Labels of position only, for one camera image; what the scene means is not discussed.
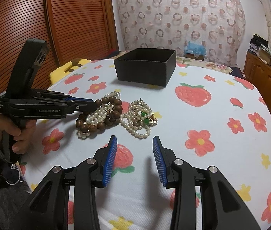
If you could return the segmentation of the left hand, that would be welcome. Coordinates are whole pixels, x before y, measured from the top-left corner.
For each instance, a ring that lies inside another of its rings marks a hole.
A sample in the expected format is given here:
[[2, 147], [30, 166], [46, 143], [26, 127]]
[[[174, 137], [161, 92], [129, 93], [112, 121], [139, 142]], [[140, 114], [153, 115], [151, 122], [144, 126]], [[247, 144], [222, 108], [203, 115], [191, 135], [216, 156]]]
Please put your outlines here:
[[8, 133], [14, 137], [16, 141], [12, 148], [12, 151], [16, 154], [24, 154], [27, 152], [33, 135], [36, 130], [36, 120], [28, 120], [25, 123], [25, 128], [18, 128], [11, 119], [0, 114], [0, 143], [2, 141], [3, 132]]

